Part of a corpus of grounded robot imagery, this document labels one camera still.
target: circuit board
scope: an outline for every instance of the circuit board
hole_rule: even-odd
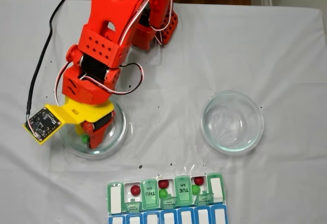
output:
[[[37,114],[31,117],[30,123],[36,136],[31,132],[27,122],[24,123],[24,127],[32,134],[39,144],[42,144],[62,125],[59,119],[46,107],[42,108]]]

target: empty glass bowl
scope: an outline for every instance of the empty glass bowl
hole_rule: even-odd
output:
[[[264,118],[246,95],[223,91],[209,98],[201,117],[201,130],[216,150],[225,154],[243,154],[261,139]]]

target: red ball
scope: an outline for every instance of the red ball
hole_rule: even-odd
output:
[[[159,181],[159,188],[161,189],[166,189],[169,186],[169,181],[168,180],[161,180]]]
[[[201,176],[195,177],[194,183],[195,183],[195,185],[202,186],[204,183],[203,177],[201,177]]]
[[[141,189],[140,189],[139,186],[134,185],[134,186],[131,187],[131,194],[133,196],[139,196],[140,193],[141,193]]]

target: green candy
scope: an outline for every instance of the green candy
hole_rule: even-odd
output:
[[[197,185],[192,185],[192,193],[193,193],[193,195],[200,194],[200,187]]]
[[[83,144],[87,144],[90,141],[90,136],[82,135],[81,136],[81,141],[82,141]]]
[[[168,192],[166,189],[161,189],[159,190],[159,197],[160,198],[165,198],[165,197],[168,197]]]

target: white tablecloth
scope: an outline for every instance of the white tablecloth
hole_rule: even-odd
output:
[[[108,182],[210,172],[224,176],[230,223],[326,222],[327,47],[320,11],[175,4],[179,23],[170,44],[149,53],[132,49],[127,58],[143,65],[145,80],[120,97],[129,118],[123,148],[90,161],[65,149],[59,136],[39,146],[22,128],[58,3],[0,0],[0,223],[107,223]],[[89,6],[68,0],[58,12],[32,113],[55,103],[55,77]],[[137,70],[123,72],[120,88],[138,77]],[[264,136],[246,156],[224,156],[201,136],[206,100],[225,89],[262,107]]]

